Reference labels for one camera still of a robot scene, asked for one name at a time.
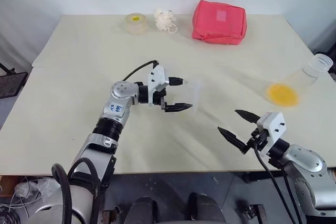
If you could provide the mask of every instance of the transparent plastic cup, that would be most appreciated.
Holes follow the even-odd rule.
[[[316,54],[301,69],[270,85],[266,96],[276,105],[295,106],[299,104],[300,96],[332,65],[333,61],[328,56]]]

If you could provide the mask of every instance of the masking tape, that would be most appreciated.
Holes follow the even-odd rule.
[[[147,30],[147,19],[143,14],[131,13],[125,18],[126,31],[131,34],[143,34]]]

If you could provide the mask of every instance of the red pouch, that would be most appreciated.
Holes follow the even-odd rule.
[[[193,16],[194,39],[214,44],[239,44],[246,34],[245,9],[201,0]]]

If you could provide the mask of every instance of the white table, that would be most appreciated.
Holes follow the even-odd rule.
[[[50,174],[69,169],[92,132],[110,86],[140,64],[157,59],[170,76],[169,102],[192,102],[181,113],[134,106],[117,150],[116,173],[260,170],[252,151],[243,156],[218,132],[221,126],[247,141],[254,130],[235,109],[262,115],[282,111],[283,139],[320,153],[336,166],[336,84],[324,74],[295,108],[269,103],[262,88],[300,68],[312,53],[282,16],[249,15],[238,46],[191,38],[191,17],[178,16],[180,32],[151,29],[134,36],[124,16],[64,16],[35,60],[34,69],[0,131],[0,174]],[[130,81],[146,82],[150,68]]]

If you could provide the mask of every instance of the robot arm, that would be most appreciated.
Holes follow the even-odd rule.
[[[236,112],[258,127],[247,144],[218,127],[225,139],[243,154],[257,144],[260,156],[268,155],[272,166],[285,170],[293,180],[307,223],[336,223],[336,174],[328,170],[325,160],[311,150],[290,145],[280,138],[286,130],[282,113],[268,112],[259,117],[243,110]]]
[[[191,104],[177,103],[167,105],[165,102],[166,86],[182,85],[183,79],[168,77],[162,66],[156,61],[148,75],[148,86],[142,82],[132,83],[118,81],[112,85],[109,98],[100,114],[97,125],[88,135],[73,163],[88,158],[94,165],[100,180],[100,190],[104,191],[114,172],[119,136],[130,115],[130,107],[139,103],[160,105],[165,112],[178,112],[190,108]],[[69,181],[72,198],[71,223],[91,223],[92,189],[91,172],[85,163],[80,163]],[[28,223],[60,224],[62,218],[62,191],[59,189],[36,211]]]

